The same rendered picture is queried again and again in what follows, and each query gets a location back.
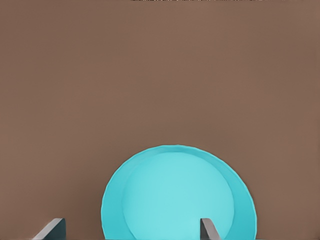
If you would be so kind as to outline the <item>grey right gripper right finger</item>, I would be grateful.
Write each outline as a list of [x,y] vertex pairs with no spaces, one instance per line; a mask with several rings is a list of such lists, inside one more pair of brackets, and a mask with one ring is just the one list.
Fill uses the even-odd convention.
[[201,240],[220,240],[221,237],[210,218],[200,219],[200,239]]

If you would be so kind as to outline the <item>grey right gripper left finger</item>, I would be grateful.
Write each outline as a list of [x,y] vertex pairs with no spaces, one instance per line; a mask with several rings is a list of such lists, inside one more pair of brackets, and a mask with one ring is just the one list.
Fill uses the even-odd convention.
[[66,239],[66,220],[64,218],[54,218],[32,239],[33,240],[65,240]]

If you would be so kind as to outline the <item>turquoise round plate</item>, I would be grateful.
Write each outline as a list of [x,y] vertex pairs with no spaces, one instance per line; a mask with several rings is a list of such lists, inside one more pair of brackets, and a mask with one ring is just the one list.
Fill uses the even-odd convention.
[[126,160],[101,200],[106,240],[200,240],[210,220],[214,240],[255,240],[257,213],[241,177],[213,154],[160,145]]

